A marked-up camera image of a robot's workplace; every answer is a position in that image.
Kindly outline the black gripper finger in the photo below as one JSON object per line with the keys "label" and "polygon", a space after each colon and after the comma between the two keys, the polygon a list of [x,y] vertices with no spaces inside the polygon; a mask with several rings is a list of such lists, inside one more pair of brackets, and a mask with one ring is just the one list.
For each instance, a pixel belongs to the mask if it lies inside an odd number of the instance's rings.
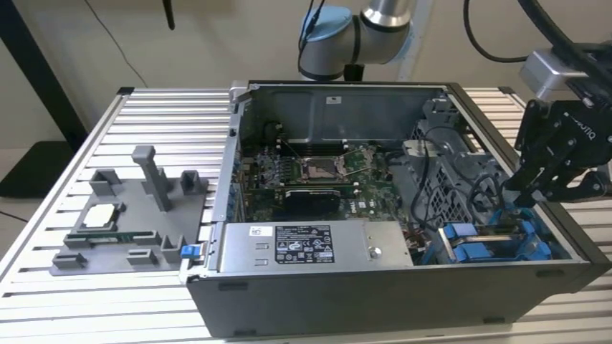
{"label": "black gripper finger", "polygon": [[521,157],[514,172],[514,206],[582,203],[610,198],[610,175],[572,165],[565,156]]}
{"label": "black gripper finger", "polygon": [[[560,126],[560,123],[553,122],[549,114],[553,102],[530,100],[526,103],[514,142],[520,158],[562,156],[561,152],[554,153],[549,147],[553,131]],[[514,173],[505,182],[505,189],[514,191]]]}

